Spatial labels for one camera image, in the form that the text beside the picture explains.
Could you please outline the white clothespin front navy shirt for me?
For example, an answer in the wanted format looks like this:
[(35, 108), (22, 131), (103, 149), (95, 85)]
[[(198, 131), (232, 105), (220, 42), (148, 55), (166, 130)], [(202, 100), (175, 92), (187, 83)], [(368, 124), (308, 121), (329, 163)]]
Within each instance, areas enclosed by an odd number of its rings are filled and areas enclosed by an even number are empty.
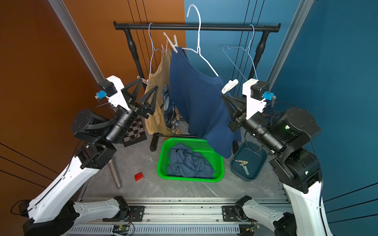
[(222, 94), (226, 94), (227, 92), (232, 90), (234, 87), (236, 87), (238, 84), (239, 84), (238, 79), (229, 80), (222, 88), (221, 90)]

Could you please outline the white clothespin navy shirt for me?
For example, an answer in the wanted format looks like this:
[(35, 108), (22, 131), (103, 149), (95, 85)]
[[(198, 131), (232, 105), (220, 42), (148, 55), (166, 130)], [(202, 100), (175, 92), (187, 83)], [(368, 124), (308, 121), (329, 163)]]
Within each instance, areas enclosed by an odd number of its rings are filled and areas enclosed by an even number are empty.
[(166, 37), (167, 39), (167, 42), (169, 43), (169, 45), (171, 46), (172, 50), (175, 52), (175, 53), (178, 53), (178, 41), (177, 41), (177, 36), (174, 35), (173, 36), (173, 41), (168, 37), (168, 35), (166, 34), (166, 32), (163, 32), (163, 35)]
[(222, 94), (226, 94), (227, 92), (232, 90), (234, 87), (236, 87), (238, 84), (239, 84), (238, 79), (229, 80), (222, 88), (221, 90)]

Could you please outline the navy printed t-shirt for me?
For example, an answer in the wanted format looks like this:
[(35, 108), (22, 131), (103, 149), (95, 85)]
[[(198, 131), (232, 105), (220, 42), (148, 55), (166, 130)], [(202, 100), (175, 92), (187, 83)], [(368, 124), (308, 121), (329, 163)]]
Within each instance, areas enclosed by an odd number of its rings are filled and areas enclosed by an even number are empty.
[(231, 116), (222, 99), (221, 77), (209, 77), (195, 69), (183, 48), (172, 53), (170, 63), (170, 96), (188, 123), (188, 131), (208, 141), (213, 150), (228, 159), (232, 144), (241, 141), (241, 132), (228, 127)]

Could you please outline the yellow clothespin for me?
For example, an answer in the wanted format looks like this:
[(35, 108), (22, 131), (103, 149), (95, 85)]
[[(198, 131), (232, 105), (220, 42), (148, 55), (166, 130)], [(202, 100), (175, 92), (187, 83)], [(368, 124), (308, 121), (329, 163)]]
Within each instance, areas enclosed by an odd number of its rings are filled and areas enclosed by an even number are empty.
[(239, 162), (240, 166), (245, 166), (248, 164), (248, 161), (243, 161), (243, 160), (236, 160), (236, 162)]

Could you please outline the mint green clothespin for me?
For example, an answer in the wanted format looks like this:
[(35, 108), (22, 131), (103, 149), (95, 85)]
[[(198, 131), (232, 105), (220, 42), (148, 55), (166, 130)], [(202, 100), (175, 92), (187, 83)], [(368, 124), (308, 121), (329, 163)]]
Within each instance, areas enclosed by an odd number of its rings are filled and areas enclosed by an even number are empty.
[(245, 171), (246, 175), (247, 175), (247, 176), (249, 176), (249, 175), (250, 175), (250, 173), (249, 173), (249, 170), (248, 170), (248, 168), (247, 168), (247, 166), (246, 166), (246, 165), (243, 165), (243, 169), (244, 169), (244, 171)]

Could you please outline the slate blue t-shirt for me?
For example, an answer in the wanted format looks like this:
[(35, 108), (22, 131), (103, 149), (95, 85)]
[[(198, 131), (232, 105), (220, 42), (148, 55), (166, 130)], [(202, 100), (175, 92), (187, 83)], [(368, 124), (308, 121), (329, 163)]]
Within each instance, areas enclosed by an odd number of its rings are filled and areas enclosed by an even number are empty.
[(215, 173), (210, 162), (199, 152), (182, 143), (173, 146), (168, 153), (167, 175), (172, 177), (212, 179)]

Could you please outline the white wire hanger navy shirt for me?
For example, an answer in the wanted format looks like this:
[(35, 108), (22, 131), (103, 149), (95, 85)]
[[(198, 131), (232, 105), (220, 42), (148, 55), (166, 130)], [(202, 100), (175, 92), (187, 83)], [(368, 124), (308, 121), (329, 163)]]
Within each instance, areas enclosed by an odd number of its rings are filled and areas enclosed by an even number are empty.
[(190, 12), (191, 12), (192, 9), (194, 9), (196, 11), (197, 16), (198, 16), (197, 45), (196, 45), (196, 49), (193, 49), (193, 48), (183, 48), (183, 50), (189, 50), (189, 51), (192, 51), (192, 52), (198, 54), (200, 56), (200, 58), (207, 63), (207, 65), (212, 70), (212, 72), (218, 77), (219, 74), (216, 72), (216, 70), (212, 67), (212, 65), (208, 62), (208, 60), (201, 53), (200, 31), (201, 31), (201, 26), (202, 26), (202, 19), (201, 19), (201, 15), (200, 15), (199, 9), (197, 8), (196, 5), (191, 4), (189, 6), (186, 17), (189, 17), (189, 14), (190, 14)]

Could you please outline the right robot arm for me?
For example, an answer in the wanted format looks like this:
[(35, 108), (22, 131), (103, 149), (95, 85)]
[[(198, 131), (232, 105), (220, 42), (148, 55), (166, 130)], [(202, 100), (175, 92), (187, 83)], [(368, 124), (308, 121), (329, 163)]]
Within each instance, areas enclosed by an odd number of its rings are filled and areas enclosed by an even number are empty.
[(249, 196), (236, 202), (237, 215), (257, 221), (277, 236), (330, 236), (323, 203), (323, 176), (319, 159), (305, 145), (321, 129), (305, 109), (291, 107), (274, 123), (261, 112), (247, 117), (247, 101), (222, 96), (231, 116), (229, 128), (244, 128), (274, 158), (270, 161), (291, 203), (292, 212), (278, 212)]

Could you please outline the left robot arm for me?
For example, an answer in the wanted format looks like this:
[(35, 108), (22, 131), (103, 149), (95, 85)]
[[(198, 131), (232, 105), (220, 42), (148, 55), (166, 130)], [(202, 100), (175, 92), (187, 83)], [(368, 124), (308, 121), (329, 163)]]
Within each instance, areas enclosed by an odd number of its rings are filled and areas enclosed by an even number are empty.
[(121, 196), (88, 204), (74, 202), (72, 196), (108, 164), (116, 153), (115, 145), (124, 142), (134, 121), (138, 117), (147, 119), (155, 112), (158, 87), (152, 87), (139, 97), (142, 84), (143, 79), (138, 78), (124, 85), (116, 76), (99, 82), (99, 96), (107, 98), (116, 112), (110, 119), (88, 109), (76, 116), (71, 130), (84, 144), (40, 195), (20, 202), (20, 215), (27, 218), (24, 235), (61, 236), (73, 226), (93, 220), (131, 218), (130, 207)]

